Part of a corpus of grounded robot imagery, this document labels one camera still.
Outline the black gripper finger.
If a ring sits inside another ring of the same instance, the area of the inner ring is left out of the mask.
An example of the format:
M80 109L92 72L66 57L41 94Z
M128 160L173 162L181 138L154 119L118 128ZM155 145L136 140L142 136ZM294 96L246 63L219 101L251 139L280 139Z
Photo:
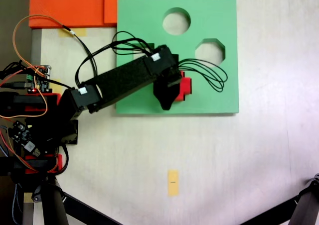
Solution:
M180 92L180 84L175 84L170 87L163 83L154 82L153 94L159 101L161 108L164 111L170 110L173 102Z

